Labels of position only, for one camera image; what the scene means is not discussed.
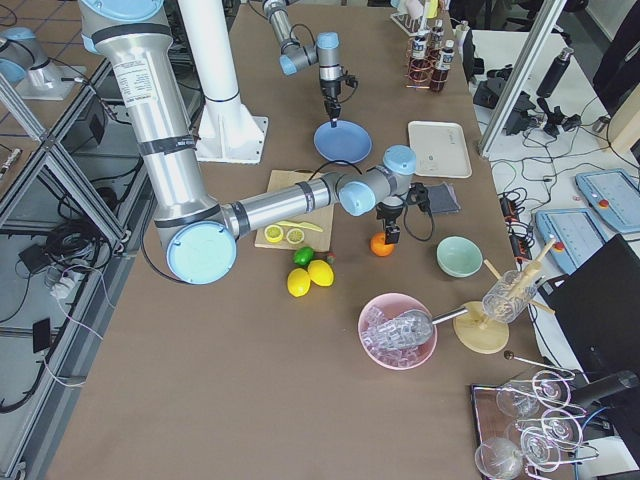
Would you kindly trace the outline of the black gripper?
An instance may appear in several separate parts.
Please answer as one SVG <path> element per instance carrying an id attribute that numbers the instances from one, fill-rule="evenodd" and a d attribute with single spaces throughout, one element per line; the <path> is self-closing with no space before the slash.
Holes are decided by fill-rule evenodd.
<path id="1" fill-rule="evenodd" d="M 349 74 L 343 67 L 321 67 L 319 69 L 320 89 L 324 99 L 326 114 L 331 125 L 336 125 L 341 114 L 339 95 L 342 84 L 355 90 L 358 87 L 358 79 Z"/>
<path id="2" fill-rule="evenodd" d="M 396 220 L 410 206 L 417 206 L 423 213 L 430 215 L 428 188 L 423 183 L 411 183 L 405 194 L 393 195 L 376 205 L 376 219 L 384 224 L 384 243 L 386 245 L 398 243 L 400 227 L 396 224 Z"/>

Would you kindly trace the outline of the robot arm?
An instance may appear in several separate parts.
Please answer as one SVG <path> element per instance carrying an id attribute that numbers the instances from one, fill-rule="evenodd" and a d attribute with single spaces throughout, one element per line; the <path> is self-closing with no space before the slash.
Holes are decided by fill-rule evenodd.
<path id="1" fill-rule="evenodd" d="M 257 163 L 263 126 L 242 104 L 223 7 L 183 1 L 179 9 L 206 98 L 204 125 L 193 135 L 168 50 L 171 30 L 159 1 L 83 1 L 87 48 L 112 64 L 139 152 L 157 200 L 154 223 L 171 272 L 189 284 L 226 275 L 239 238 L 332 204 L 363 215 L 408 192 L 416 170 L 407 146 L 388 148 L 360 176 L 327 173 L 230 204 L 206 189 L 206 161 Z"/>
<path id="2" fill-rule="evenodd" d="M 294 75 L 308 67 L 319 67 L 319 84 L 324 108 L 331 128 L 336 128 L 341 115 L 340 95 L 345 84 L 356 90 L 358 80 L 342 65 L 340 38 L 337 32 L 321 32 L 311 36 L 311 43 L 304 45 L 294 34 L 297 24 L 289 21 L 287 7 L 293 1 L 268 0 L 262 2 L 263 13 L 270 23 L 280 47 L 279 63 L 286 76 Z"/>

